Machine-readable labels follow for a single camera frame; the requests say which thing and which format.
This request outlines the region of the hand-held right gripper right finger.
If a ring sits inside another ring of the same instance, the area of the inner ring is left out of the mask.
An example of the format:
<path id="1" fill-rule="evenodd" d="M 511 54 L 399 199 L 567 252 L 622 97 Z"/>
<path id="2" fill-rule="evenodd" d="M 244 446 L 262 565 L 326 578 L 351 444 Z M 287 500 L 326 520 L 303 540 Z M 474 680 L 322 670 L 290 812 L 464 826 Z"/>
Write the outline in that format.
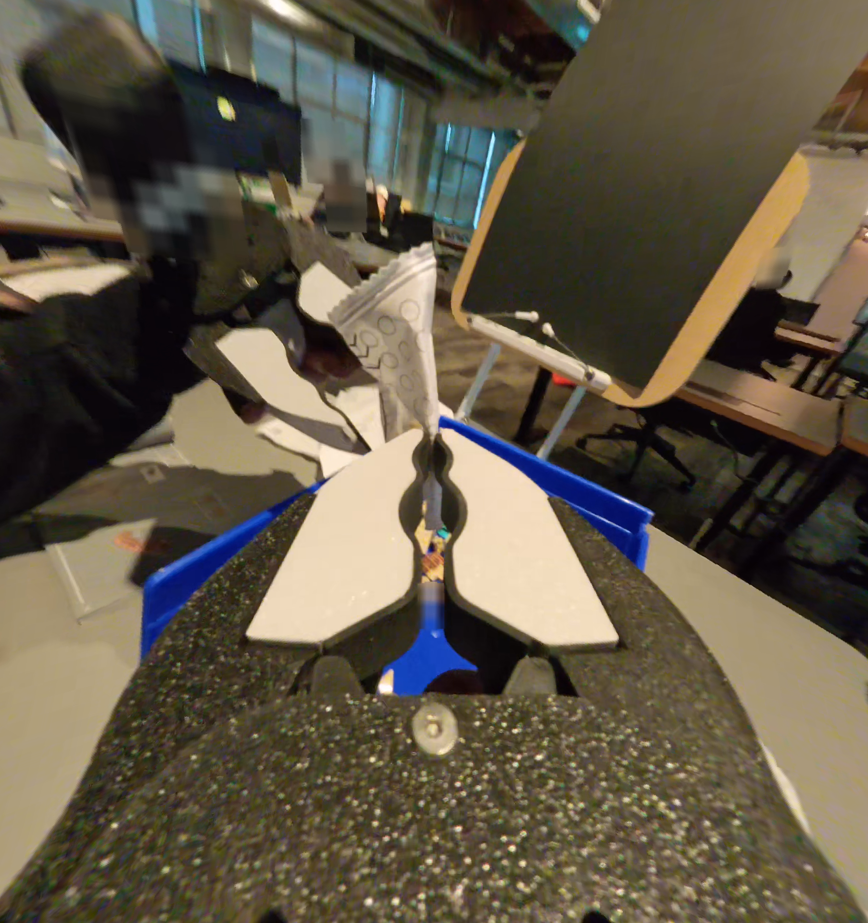
<path id="1" fill-rule="evenodd" d="M 456 509 L 445 575 L 458 603 L 547 652 L 617 647 L 617 631 L 549 496 L 527 474 L 442 430 L 443 500 Z"/>

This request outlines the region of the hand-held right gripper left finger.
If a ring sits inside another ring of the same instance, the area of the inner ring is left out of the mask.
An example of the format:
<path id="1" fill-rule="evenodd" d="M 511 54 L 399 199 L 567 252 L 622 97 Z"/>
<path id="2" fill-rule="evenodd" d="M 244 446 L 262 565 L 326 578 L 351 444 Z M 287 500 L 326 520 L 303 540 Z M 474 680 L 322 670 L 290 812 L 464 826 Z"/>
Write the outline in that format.
<path id="1" fill-rule="evenodd" d="M 418 583 L 422 519 L 418 455 L 410 430 L 337 472 L 314 494 L 246 638 L 330 645 L 407 600 Z"/>

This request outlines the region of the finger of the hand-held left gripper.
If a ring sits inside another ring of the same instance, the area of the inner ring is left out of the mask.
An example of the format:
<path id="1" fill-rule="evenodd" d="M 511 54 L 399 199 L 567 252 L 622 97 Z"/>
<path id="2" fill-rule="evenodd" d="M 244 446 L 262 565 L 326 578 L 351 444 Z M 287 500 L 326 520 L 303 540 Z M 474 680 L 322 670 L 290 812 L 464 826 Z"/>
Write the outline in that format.
<path id="1" fill-rule="evenodd" d="M 315 262 L 300 277 L 298 307 L 312 321 L 342 321 L 352 308 L 359 285 L 345 283 L 327 266 Z"/>
<path id="2" fill-rule="evenodd" d="M 257 435 L 288 451 L 367 450 L 319 386 L 294 370 L 274 332 L 235 329 L 218 340 L 217 349 L 266 404 L 265 414 L 254 424 Z"/>

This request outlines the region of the white paper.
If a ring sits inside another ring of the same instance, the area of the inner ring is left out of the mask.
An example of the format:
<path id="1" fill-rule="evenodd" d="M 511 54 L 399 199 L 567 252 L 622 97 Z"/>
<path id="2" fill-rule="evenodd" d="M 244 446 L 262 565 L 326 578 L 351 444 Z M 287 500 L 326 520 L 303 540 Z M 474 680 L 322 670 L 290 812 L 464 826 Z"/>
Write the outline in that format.
<path id="1" fill-rule="evenodd" d="M 330 311 L 371 383 L 331 399 L 370 449 L 411 429 L 429 443 L 440 430 L 433 316 L 438 267 L 433 246 L 413 248 L 350 290 Z"/>

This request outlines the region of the blue plastic bin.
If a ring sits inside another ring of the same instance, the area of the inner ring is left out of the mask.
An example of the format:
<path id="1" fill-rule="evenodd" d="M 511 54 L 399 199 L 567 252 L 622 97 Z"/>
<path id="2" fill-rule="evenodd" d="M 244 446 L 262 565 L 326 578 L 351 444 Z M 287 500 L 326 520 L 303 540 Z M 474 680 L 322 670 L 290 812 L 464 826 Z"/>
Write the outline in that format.
<path id="1" fill-rule="evenodd" d="M 648 529 L 654 514 L 612 490 L 578 477 L 537 458 L 480 428 L 455 421 L 445 414 L 440 427 L 459 432 L 469 441 L 503 459 L 534 481 L 549 497 L 565 500 L 602 536 L 644 571 L 649 548 Z M 140 658 L 145 659 L 178 611 L 204 583 L 249 545 L 268 525 L 301 498 L 324 485 L 319 480 L 297 494 L 256 514 L 221 536 L 154 573 L 143 590 Z M 419 696 L 450 671 L 473 671 L 474 665 L 451 647 L 444 633 L 444 604 L 421 605 L 421 629 L 408 652 L 390 663 L 393 691 Z"/>

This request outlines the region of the person's left forearm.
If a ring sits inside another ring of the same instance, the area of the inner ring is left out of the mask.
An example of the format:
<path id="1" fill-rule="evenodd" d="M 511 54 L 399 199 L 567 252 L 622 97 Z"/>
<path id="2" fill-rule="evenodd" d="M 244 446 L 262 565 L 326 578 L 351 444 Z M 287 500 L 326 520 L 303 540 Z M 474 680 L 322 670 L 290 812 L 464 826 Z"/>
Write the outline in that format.
<path id="1" fill-rule="evenodd" d="M 0 560 L 36 551 L 28 517 L 160 423 L 202 373 L 185 353 L 197 279 L 166 263 L 55 294 L 0 327 Z"/>

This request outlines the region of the grey desk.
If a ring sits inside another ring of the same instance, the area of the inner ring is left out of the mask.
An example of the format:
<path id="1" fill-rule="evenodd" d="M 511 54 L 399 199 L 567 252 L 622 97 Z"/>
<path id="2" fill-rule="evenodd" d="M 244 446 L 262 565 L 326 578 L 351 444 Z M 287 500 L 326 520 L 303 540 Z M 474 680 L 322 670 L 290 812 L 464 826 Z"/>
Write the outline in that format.
<path id="1" fill-rule="evenodd" d="M 412 594 L 330 645 L 246 640 L 301 498 L 164 629 L 0 921 L 868 921 L 767 758 L 868 744 L 868 661 L 836 673 L 795 613 L 689 619 L 549 499 L 616 648 L 529 646 L 449 583 L 481 694 L 367 690 Z"/>

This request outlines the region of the wooden side desk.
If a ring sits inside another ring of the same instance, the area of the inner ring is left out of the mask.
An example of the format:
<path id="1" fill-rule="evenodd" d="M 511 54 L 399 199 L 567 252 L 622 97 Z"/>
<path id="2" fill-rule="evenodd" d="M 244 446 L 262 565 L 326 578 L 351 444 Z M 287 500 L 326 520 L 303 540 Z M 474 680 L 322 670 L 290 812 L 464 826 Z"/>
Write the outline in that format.
<path id="1" fill-rule="evenodd" d="M 868 458 L 868 399 L 823 399 L 706 361 L 674 396 L 819 458 Z"/>

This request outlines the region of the person's left hand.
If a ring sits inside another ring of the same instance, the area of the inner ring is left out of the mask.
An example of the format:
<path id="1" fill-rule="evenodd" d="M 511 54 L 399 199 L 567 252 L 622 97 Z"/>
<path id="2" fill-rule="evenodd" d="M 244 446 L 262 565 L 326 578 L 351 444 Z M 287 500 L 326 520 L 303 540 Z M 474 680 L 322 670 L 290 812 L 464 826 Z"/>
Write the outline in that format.
<path id="1" fill-rule="evenodd" d="M 298 373 L 315 386 L 345 380 L 360 370 L 359 360 L 336 341 L 307 343 L 298 364 Z"/>

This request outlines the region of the grey metal bar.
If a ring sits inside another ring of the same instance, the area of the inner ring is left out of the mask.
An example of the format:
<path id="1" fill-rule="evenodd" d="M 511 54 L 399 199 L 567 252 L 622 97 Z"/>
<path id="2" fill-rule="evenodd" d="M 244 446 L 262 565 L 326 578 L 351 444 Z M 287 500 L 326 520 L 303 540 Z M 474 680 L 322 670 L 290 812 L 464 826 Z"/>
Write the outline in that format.
<path id="1" fill-rule="evenodd" d="M 562 436 L 564 430 L 566 429 L 571 417 L 574 415 L 576 410 L 579 408 L 585 394 L 587 392 L 586 387 L 575 387 L 570 395 L 568 396 L 565 405 L 560 411 L 558 417 L 556 418 L 554 424 L 548 430 L 542 444 L 540 445 L 538 451 L 536 452 L 536 458 L 541 461 L 547 461 L 552 450 L 554 449 L 556 443 Z"/>
<path id="2" fill-rule="evenodd" d="M 483 357 L 482 361 L 479 363 L 474 377 L 467 387 L 463 399 L 459 407 L 454 412 L 454 420 L 457 422 L 466 422 L 472 416 L 474 405 L 486 384 L 486 381 L 489 375 L 492 372 L 492 369 L 497 362 L 497 358 L 501 352 L 501 346 L 497 343 L 492 343 L 486 352 L 486 355 Z"/>

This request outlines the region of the white stand shelf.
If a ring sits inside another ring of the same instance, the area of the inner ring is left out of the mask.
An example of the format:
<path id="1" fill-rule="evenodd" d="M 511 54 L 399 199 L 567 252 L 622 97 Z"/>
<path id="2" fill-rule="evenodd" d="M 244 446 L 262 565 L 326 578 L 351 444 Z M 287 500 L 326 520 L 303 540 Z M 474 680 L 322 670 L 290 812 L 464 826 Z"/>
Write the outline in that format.
<path id="1" fill-rule="evenodd" d="M 501 348 L 518 352 L 552 374 L 560 375 L 574 386 L 586 387 L 596 394 L 604 394 L 612 384 L 610 375 L 581 361 L 555 335 L 555 340 L 544 338 L 540 321 L 530 324 L 513 317 L 514 312 L 497 312 L 485 315 L 466 314 L 467 326 Z"/>

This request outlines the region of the grey instruction booklet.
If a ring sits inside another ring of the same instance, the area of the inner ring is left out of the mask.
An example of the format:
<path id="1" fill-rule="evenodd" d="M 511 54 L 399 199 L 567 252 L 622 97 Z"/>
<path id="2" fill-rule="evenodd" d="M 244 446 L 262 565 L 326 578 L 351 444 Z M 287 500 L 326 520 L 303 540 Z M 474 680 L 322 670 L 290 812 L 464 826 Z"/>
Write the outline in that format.
<path id="1" fill-rule="evenodd" d="M 220 473 L 174 444 L 115 458 L 38 507 L 34 521 L 77 621 L 138 596 L 154 573 L 312 484 L 292 471 Z"/>

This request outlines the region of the yellow rimmed panel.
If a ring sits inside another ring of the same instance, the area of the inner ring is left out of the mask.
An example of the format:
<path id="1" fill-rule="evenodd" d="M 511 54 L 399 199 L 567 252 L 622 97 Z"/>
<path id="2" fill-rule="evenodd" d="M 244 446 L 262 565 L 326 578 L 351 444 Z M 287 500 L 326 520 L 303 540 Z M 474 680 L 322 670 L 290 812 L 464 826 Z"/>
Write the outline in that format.
<path id="1" fill-rule="evenodd" d="M 457 323 L 537 311 L 605 399 L 670 399 L 797 217 L 798 149 L 867 52 L 868 1 L 612 2 L 497 171 Z"/>

